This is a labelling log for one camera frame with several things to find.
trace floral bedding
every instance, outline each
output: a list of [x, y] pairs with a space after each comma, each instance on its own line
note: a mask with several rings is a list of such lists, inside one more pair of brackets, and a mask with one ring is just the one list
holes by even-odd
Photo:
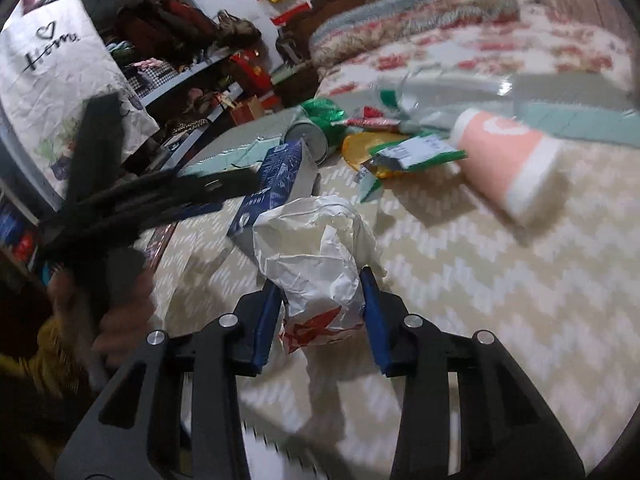
[[399, 80], [423, 65], [491, 75], [599, 73], [625, 91], [632, 89], [630, 51], [623, 40], [521, 1], [516, 22], [438, 28], [352, 57], [326, 71], [318, 95], [367, 88], [379, 78]]
[[324, 22], [309, 39], [318, 68], [436, 28], [518, 19], [517, 0], [377, 0]]

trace folded blanket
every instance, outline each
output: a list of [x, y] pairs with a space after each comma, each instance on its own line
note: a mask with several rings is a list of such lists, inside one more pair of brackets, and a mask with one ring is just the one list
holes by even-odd
[[378, 0], [324, 22], [309, 40], [316, 67], [434, 28], [519, 19], [517, 0]]

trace pink and white cup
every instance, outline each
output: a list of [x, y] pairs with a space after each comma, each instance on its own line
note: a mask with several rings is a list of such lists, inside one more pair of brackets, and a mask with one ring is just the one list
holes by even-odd
[[467, 152], [458, 163], [469, 182], [520, 225], [536, 216], [552, 192], [559, 139], [470, 108], [456, 121], [449, 142]]

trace heart drawing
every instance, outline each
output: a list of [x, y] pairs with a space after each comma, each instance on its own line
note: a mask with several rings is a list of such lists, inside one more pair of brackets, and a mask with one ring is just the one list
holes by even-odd
[[51, 40], [56, 32], [56, 22], [51, 22], [46, 27], [40, 27], [36, 31], [36, 36], [41, 40]]

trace person's hand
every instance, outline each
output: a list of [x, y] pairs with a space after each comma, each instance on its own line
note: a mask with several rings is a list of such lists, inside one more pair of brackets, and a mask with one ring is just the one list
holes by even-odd
[[[112, 306], [100, 321], [92, 349], [107, 358], [107, 366], [120, 366], [152, 330], [149, 320], [156, 310], [151, 301], [153, 288], [153, 273], [144, 269], [136, 280], [130, 300]], [[75, 344], [78, 334], [71, 314], [75, 291], [74, 277], [66, 270], [56, 272], [47, 288], [61, 337], [70, 346]]]

